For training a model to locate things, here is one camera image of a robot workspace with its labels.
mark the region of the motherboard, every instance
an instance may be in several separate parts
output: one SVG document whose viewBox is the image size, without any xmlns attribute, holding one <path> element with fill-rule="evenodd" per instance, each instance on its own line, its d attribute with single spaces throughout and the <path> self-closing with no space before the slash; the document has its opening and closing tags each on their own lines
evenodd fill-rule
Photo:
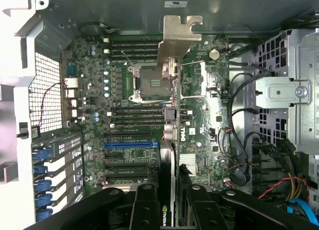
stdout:
<svg viewBox="0 0 319 230">
<path fill-rule="evenodd" d="M 158 182 L 159 144 L 171 138 L 164 114 L 174 91 L 156 69 L 161 40 L 154 35 L 76 37 L 62 54 L 66 77 L 78 81 L 72 121 L 82 126 L 86 139 L 87 196 L 105 186 Z M 228 123 L 228 71 L 228 41 L 222 34 L 203 35 L 178 70 L 179 164 L 186 165 L 193 183 L 212 190 L 222 188 L 227 168 L 217 133 Z"/>
</svg>

